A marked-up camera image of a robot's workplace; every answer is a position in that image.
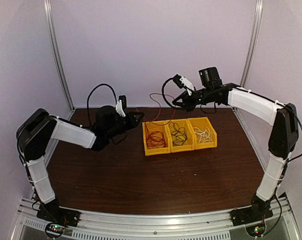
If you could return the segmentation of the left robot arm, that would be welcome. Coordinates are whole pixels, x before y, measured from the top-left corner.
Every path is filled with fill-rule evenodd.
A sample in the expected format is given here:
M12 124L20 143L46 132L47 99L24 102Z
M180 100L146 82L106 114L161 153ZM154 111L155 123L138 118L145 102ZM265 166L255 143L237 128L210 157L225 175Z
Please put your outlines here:
M19 158L46 217L52 222L63 218L45 164L49 142L57 140L99 152L114 143L115 137L126 136L144 116L137 111L119 113L115 107L107 105L97 111L92 126L84 127L39 108L19 127L16 132Z

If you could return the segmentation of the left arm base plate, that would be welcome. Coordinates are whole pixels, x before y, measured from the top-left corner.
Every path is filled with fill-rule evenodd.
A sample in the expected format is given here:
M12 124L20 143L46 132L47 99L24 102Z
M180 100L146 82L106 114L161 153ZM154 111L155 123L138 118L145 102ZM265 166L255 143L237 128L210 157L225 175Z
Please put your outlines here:
M51 217L45 210L41 209L37 212L36 217L62 226L77 227L80 212L77 210L59 208L57 216Z

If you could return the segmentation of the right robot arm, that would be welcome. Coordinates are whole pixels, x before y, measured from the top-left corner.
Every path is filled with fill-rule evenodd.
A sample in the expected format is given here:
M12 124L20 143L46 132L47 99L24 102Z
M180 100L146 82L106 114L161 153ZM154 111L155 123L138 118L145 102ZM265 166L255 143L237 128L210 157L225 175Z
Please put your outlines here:
M203 88L196 89L184 76L176 74L171 80L183 89L171 106L187 112L196 106L214 103L243 110L271 127L268 140L269 160L262 181L247 210L250 220L259 220L276 195L277 186L285 176L291 154L299 138L295 105L280 103L247 90L235 83L223 83L216 67L199 71Z

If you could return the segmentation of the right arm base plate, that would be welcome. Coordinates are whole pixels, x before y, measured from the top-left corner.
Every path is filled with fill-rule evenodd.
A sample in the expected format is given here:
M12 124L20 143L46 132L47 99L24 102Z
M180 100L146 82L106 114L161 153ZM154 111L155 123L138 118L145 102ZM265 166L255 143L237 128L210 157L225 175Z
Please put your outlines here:
M271 218L273 216L271 209L267 209L263 213L256 213L251 206L235 208L229 214L234 227L262 221L264 218Z

